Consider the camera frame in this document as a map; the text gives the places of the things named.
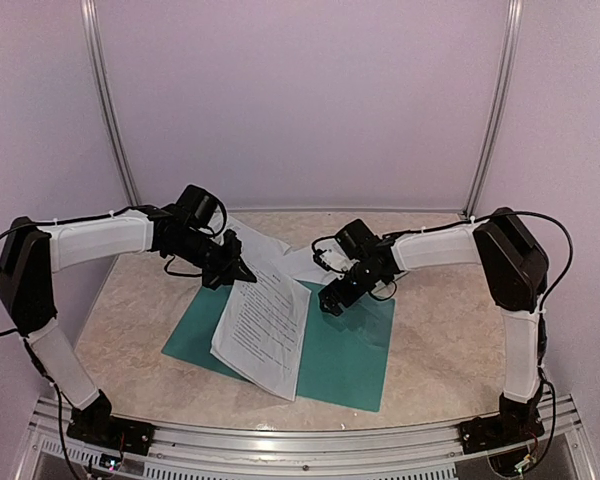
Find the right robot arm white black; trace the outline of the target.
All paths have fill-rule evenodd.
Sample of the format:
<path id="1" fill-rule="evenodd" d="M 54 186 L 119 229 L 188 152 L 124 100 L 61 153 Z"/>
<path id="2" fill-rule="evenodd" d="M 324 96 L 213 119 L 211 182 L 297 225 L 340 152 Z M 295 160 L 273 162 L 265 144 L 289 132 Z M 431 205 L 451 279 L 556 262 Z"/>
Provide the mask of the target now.
<path id="1" fill-rule="evenodd" d="M 313 251 L 314 262 L 337 276 L 318 294 L 321 310 L 333 316 L 378 284 L 393 283 L 400 273 L 449 265 L 482 267 L 505 328 L 505 382 L 499 414 L 491 423 L 492 436 L 503 444 L 529 429 L 541 395 L 542 302 L 549 260 L 521 217 L 502 207 L 481 219 L 381 236 L 356 219 L 333 237 L 348 265 L 333 265 L 324 249 Z"/>

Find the right aluminium frame post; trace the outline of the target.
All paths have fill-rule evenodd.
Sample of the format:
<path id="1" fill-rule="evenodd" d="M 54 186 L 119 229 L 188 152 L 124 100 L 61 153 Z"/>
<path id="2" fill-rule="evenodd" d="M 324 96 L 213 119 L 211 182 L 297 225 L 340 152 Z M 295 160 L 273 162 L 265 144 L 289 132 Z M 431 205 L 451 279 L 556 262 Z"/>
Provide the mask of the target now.
<path id="1" fill-rule="evenodd" d="M 508 2 L 503 45 L 498 63 L 496 83 L 487 118 L 486 130 L 481 143 L 478 164 L 469 190 L 469 196 L 463 209 L 463 214 L 466 217 L 475 215 L 478 209 L 489 168 L 493 160 L 515 65 L 522 23 L 523 4 L 524 2 L 522 0 L 510 0 Z"/>

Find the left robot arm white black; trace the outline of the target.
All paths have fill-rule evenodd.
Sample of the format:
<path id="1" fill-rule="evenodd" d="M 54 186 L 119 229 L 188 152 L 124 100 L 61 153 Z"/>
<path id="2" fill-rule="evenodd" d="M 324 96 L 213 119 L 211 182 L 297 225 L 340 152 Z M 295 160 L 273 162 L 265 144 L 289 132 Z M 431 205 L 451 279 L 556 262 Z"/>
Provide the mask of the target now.
<path id="1" fill-rule="evenodd" d="M 189 185 L 164 207 L 128 206 L 66 220 L 15 219 L 0 235 L 0 300 L 35 368 L 72 406 L 72 423 L 95 442 L 113 443 L 120 424 L 106 394 L 81 364 L 58 322 L 54 277 L 76 265 L 131 253 L 157 253 L 194 266 L 203 287 L 253 283 L 237 233 L 210 226 L 222 202 Z"/>

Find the front aluminium rail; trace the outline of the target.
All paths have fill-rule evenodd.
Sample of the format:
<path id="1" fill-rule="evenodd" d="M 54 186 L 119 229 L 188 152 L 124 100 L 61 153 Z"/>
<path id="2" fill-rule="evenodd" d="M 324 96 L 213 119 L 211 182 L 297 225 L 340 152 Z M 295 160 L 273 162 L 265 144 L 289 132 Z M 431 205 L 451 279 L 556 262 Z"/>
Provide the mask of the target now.
<path id="1" fill-rule="evenodd" d="M 584 424 L 569 396 L 545 395 L 545 434 L 467 453 L 459 426 L 492 414 L 495 400 L 442 394 L 384 396 L 378 412 L 298 398 L 287 403 L 233 385 L 197 397 L 159 393 L 113 401 L 116 414 L 153 424 L 146 455 L 126 453 L 106 470 L 109 450 L 66 436 L 68 407 L 34 407 L 13 471 L 16 479 L 493 479 L 495 465 L 532 451 L 534 479 L 599 475 Z"/>

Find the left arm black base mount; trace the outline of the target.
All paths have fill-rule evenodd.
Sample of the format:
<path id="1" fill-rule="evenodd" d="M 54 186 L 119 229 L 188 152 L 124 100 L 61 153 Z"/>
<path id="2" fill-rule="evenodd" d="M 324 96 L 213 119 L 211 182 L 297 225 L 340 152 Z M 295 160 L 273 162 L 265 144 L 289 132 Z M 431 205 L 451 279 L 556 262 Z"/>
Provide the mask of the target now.
<path id="1" fill-rule="evenodd" d="M 119 453 L 147 456 L 155 429 L 151 423 L 113 415 L 110 400 L 99 390 L 91 404 L 72 409 L 67 435 Z"/>

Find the paper sheets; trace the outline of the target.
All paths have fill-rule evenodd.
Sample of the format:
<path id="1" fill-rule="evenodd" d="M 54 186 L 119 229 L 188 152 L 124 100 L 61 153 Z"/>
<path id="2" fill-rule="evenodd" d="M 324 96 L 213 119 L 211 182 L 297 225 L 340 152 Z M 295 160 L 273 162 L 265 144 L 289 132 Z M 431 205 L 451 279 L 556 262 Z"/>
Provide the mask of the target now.
<path id="1" fill-rule="evenodd" d="M 269 261 L 235 282 L 211 340 L 217 360 L 268 393 L 296 398 L 311 291 Z"/>

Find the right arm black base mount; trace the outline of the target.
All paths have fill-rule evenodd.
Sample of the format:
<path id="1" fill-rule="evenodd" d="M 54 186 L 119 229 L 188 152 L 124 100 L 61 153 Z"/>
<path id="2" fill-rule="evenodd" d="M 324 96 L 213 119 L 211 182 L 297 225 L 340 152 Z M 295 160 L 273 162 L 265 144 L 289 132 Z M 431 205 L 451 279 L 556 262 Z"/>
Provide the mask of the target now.
<path id="1" fill-rule="evenodd" d="M 540 438 L 545 429 L 538 411 L 542 389 L 527 402 L 499 397 L 499 412 L 475 417 L 458 425 L 464 454 L 473 454 Z"/>

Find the printed paper sheet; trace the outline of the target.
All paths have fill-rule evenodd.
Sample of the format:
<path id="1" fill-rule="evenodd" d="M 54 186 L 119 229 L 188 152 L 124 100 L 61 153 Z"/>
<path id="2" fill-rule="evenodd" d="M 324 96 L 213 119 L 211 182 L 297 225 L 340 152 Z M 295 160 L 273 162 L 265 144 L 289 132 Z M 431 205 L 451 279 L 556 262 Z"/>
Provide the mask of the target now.
<path id="1" fill-rule="evenodd" d="M 316 249 L 333 249 L 348 257 L 338 243 L 332 238 L 319 241 L 316 244 Z M 308 246 L 287 253 L 278 263 L 280 271 L 297 281 L 311 282 L 320 285 L 327 285 L 332 280 L 343 277 L 342 274 L 327 272 L 315 264 L 313 261 L 313 252 L 312 248 Z M 350 260 L 353 262 L 353 265 L 357 263 L 357 260 Z"/>
<path id="2" fill-rule="evenodd" d="M 280 272 L 278 263 L 291 251 L 289 244 L 263 234 L 232 216 L 228 217 L 226 228 L 233 230 L 242 242 L 241 256 L 249 268 Z"/>

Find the dark teal folder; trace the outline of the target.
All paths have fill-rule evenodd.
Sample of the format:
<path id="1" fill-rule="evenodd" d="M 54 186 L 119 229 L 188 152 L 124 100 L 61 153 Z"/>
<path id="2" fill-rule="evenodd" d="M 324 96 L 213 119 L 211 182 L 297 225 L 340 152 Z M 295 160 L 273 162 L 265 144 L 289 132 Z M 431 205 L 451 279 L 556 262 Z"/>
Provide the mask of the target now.
<path id="1" fill-rule="evenodd" d="M 368 296 L 340 316 L 320 310 L 321 286 L 311 290 L 297 394 L 344 407 L 381 408 L 396 302 Z M 211 353 L 211 341 L 231 289 L 202 288 L 171 333 L 161 353 L 240 381 L 245 378 Z"/>

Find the aluminium frame post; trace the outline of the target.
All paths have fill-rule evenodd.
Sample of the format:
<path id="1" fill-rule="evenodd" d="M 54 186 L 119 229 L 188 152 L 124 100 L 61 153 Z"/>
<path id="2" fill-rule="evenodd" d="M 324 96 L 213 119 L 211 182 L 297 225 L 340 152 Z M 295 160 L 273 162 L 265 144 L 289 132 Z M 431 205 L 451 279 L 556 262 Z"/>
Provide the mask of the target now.
<path id="1" fill-rule="evenodd" d="M 481 143 L 478 164 L 469 190 L 469 196 L 463 209 L 463 214 L 466 217 L 475 215 L 478 209 L 489 168 L 493 160 L 515 65 L 522 23 L 523 4 L 524 2 L 522 0 L 510 0 L 508 2 L 503 45 L 498 63 L 496 83 L 487 118 L 486 130 Z"/>
<path id="2" fill-rule="evenodd" d="M 133 177 L 131 165 L 127 158 L 108 81 L 103 42 L 99 28 L 97 3 L 94 0 L 81 0 L 80 11 L 86 47 L 94 76 L 96 96 L 100 105 L 106 134 L 111 146 L 114 164 L 127 203 L 129 205 L 137 206 L 141 203 L 141 197 Z"/>

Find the left aluminium frame post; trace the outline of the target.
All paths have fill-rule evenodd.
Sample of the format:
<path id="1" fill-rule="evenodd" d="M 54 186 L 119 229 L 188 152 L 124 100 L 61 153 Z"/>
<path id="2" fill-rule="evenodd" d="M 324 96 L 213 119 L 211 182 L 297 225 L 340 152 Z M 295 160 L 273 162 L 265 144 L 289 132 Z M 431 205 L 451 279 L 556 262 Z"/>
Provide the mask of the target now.
<path id="1" fill-rule="evenodd" d="M 96 96 L 100 105 L 106 134 L 111 146 L 114 164 L 127 203 L 129 205 L 137 206 L 141 203 L 141 197 L 133 177 L 131 165 L 127 158 L 108 81 L 103 42 L 99 28 L 97 3 L 94 0 L 81 0 L 80 11 L 86 47 L 94 76 Z"/>

